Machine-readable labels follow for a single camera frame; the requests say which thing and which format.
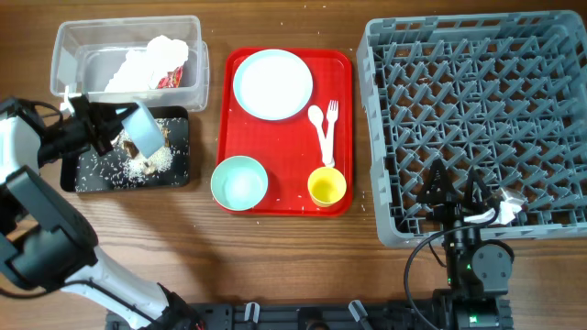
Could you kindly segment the red snack wrapper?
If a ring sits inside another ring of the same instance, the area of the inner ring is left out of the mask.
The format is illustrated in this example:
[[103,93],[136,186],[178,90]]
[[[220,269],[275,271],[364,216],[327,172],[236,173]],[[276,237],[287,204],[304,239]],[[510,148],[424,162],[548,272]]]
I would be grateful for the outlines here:
[[161,78],[158,82],[157,89],[178,88],[183,76],[183,66],[177,67],[174,71]]

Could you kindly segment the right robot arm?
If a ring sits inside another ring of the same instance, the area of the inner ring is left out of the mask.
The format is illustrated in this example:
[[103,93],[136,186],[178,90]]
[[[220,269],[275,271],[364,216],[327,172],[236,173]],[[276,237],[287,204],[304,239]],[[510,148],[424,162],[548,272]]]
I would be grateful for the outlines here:
[[[420,242],[406,261],[404,292],[414,316],[429,329],[507,328],[500,298],[509,291],[515,253],[503,241],[483,240],[481,229],[502,215],[515,216],[522,202],[504,191],[491,192],[475,169],[459,197],[440,159],[432,162],[416,201],[432,207],[426,218],[443,230]],[[418,252],[438,238],[444,239],[449,288],[434,290],[424,314],[410,292],[409,272]]]

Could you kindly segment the brown food scraps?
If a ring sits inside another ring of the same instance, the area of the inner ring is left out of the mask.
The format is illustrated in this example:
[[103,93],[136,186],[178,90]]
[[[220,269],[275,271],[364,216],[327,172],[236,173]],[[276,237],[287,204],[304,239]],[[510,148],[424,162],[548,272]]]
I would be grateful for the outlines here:
[[120,132],[115,148],[122,150],[126,155],[127,159],[122,162],[123,172],[132,182],[143,183],[147,179],[169,170],[172,166],[172,148],[169,140],[171,131],[167,128],[168,121],[164,118],[157,118],[156,122],[165,137],[165,146],[149,158],[145,158],[138,151],[125,129]]

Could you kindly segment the large light blue plate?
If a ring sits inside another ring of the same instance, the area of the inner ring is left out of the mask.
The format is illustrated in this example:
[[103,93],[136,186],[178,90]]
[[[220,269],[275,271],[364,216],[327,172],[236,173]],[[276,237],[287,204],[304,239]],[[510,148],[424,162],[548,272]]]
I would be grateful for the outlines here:
[[281,121],[308,104],[314,79],[299,56],[283,49],[264,49],[239,64],[232,87],[238,105],[249,115]]

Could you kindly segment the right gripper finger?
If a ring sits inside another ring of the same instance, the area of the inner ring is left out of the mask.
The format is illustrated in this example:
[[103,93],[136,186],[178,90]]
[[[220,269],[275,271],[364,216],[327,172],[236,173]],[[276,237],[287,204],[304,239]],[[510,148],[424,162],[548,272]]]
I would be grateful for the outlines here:
[[476,168],[471,167],[468,172],[462,204],[464,206],[495,206],[492,192]]
[[420,204],[447,204],[455,203],[457,200],[458,194],[447,169],[441,159],[435,159],[421,191],[416,196],[416,201]]

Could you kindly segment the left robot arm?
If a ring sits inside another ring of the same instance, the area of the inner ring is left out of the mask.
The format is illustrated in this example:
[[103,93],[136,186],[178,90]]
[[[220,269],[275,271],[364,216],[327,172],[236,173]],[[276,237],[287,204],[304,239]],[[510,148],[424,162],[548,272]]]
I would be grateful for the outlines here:
[[143,280],[99,246],[88,220],[39,175],[41,167],[87,149],[105,155],[126,130],[143,153],[164,139],[147,106],[92,103],[80,94],[55,108],[44,123],[40,101],[1,103],[1,272],[19,293],[37,299],[56,291],[91,300],[132,329],[203,329],[205,320],[177,293]]

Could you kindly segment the yellow plastic cup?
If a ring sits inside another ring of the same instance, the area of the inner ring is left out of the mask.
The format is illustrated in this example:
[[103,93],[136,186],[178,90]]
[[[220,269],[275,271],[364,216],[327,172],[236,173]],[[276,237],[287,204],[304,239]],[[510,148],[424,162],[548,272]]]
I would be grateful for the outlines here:
[[347,182],[336,168],[320,167],[309,175],[307,189],[316,205],[329,207],[342,200],[347,191]]

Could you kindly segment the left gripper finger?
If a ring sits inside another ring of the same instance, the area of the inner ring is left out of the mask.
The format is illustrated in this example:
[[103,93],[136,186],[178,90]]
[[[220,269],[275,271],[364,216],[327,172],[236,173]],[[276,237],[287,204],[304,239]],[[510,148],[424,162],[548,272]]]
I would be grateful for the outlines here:
[[119,140],[122,129],[109,129],[101,133],[101,153],[106,154],[112,151]]
[[121,124],[124,119],[138,110],[138,105],[136,103],[95,103],[94,109],[104,122]]

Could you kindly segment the small light blue bowl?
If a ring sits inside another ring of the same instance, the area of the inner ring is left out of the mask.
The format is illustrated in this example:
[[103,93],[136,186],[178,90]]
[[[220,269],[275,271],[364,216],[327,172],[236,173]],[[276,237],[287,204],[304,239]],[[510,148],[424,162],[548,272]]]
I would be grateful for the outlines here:
[[148,107],[141,102],[136,105],[137,108],[122,120],[122,125],[138,151],[149,158],[165,146],[165,137]]

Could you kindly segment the green bowl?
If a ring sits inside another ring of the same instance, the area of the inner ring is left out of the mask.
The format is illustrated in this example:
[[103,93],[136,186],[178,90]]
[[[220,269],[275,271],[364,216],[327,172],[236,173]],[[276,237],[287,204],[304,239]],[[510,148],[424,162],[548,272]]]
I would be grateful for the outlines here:
[[254,158],[233,156],[222,160],[213,171],[211,192],[215,200],[229,211],[246,211],[264,198],[269,177]]

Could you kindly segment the white napkin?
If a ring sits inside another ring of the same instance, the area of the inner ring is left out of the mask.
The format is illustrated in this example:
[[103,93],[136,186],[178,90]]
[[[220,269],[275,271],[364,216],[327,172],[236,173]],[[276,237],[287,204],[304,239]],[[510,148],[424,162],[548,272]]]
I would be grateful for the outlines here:
[[168,72],[188,61],[186,42],[160,35],[144,50],[130,50],[118,71],[105,87],[107,93],[157,90],[158,82]]

